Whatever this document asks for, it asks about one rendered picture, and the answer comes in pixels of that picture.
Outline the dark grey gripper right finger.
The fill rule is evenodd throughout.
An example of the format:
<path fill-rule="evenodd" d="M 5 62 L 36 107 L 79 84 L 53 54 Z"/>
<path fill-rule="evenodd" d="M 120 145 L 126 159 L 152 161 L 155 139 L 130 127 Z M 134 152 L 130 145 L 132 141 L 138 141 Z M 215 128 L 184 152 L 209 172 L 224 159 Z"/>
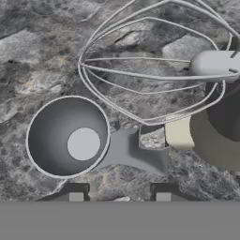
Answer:
<path fill-rule="evenodd" d="M 179 190 L 179 187 L 173 183 L 152 183 L 150 185 L 152 202 L 199 202 L 200 199 L 187 195 Z"/>

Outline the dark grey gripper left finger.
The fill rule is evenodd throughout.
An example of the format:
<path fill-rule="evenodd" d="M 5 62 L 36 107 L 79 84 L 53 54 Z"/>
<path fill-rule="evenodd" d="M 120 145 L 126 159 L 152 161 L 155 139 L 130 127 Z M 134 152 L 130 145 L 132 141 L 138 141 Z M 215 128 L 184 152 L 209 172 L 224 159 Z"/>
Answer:
<path fill-rule="evenodd" d="M 89 202 L 89 183 L 67 183 L 59 191 L 38 199 L 39 202 Z"/>

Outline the grey metal mixing bowl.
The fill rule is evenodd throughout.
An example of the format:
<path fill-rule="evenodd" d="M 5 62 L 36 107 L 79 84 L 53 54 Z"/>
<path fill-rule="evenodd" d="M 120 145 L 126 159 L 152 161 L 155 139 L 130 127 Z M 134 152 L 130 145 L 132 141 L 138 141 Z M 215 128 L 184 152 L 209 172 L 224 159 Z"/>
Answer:
<path fill-rule="evenodd" d="M 110 145 L 110 123 L 95 101 L 58 97 L 34 115 L 26 133 L 26 150 L 42 173 L 69 179 L 93 170 Z"/>

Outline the cream stand mixer base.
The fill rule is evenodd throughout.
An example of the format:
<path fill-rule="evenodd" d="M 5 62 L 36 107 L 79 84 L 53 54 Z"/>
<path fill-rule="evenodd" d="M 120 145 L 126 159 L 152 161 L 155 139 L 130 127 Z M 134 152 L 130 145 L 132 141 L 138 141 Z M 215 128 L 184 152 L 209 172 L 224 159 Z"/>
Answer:
<path fill-rule="evenodd" d="M 145 127 L 119 130 L 105 158 L 97 165 L 126 165 L 154 174 L 168 170 L 170 151 L 191 150 L 204 162 L 222 170 L 240 172 L 240 112 L 222 113 L 214 110 L 164 125 L 163 146 L 145 148 L 140 134 Z"/>

